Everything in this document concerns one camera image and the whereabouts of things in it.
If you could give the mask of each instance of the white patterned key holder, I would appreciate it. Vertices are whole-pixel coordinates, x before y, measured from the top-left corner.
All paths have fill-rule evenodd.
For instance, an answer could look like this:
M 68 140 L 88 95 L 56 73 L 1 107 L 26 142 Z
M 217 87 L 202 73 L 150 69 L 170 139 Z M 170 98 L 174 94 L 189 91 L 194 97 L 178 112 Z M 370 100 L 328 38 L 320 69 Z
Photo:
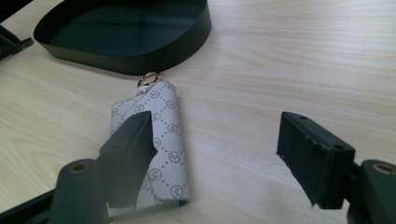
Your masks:
M 153 143 L 158 153 L 148 168 L 136 207 L 108 208 L 112 220 L 151 215 L 190 201 L 176 88 L 172 83 L 159 81 L 159 74 L 155 72 L 143 76 L 137 87 L 136 97 L 112 106 L 111 133 L 132 115 L 151 111 Z

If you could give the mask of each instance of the black tray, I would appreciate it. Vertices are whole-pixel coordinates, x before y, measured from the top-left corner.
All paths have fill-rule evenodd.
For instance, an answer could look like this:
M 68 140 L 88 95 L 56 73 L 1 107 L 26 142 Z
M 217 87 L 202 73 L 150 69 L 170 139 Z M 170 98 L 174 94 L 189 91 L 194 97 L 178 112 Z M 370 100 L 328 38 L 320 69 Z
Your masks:
M 65 0 L 34 37 L 56 58 L 142 76 L 188 59 L 210 27 L 206 0 Z

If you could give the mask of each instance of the key pouch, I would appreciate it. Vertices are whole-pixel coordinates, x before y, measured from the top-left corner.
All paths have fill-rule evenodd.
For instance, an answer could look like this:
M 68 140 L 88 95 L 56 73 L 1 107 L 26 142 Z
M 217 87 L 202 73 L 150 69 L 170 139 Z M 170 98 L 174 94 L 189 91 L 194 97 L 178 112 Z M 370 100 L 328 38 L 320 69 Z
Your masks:
M 158 153 L 141 186 L 136 208 L 108 208 L 110 218 L 141 217 L 177 208 L 190 201 L 176 88 L 169 82 L 140 86 L 136 97 L 112 106 L 111 132 L 130 116 L 151 111 L 153 143 Z

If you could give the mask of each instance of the screw hole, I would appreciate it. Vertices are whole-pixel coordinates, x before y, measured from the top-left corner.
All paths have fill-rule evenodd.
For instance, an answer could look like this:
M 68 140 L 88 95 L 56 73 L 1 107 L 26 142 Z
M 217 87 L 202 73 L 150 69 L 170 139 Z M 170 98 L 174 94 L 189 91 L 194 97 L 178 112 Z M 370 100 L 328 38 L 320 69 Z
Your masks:
M 376 163 L 376 164 L 373 165 L 373 167 L 378 172 L 381 172 L 382 174 L 385 174 L 385 175 L 396 175 L 396 169 L 394 167 L 391 167 L 391 166 L 386 165 L 384 163 Z
M 70 171 L 70 173 L 76 175 L 76 174 L 84 172 L 87 169 L 88 169 L 88 164 L 80 163 L 80 164 L 72 166 L 69 171 Z

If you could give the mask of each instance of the monogram pattern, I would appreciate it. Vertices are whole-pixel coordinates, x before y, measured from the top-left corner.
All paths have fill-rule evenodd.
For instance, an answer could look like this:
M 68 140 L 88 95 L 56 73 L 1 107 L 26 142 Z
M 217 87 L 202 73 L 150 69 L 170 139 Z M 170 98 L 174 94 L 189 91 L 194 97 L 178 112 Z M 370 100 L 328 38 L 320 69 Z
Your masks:
M 136 208 L 109 208 L 110 217 L 158 210 L 169 203 L 190 201 L 190 187 L 183 153 L 176 88 L 169 82 L 147 86 L 144 94 L 112 106 L 111 133 L 134 114 L 151 111 L 153 144 L 158 153 L 151 161 L 138 195 Z

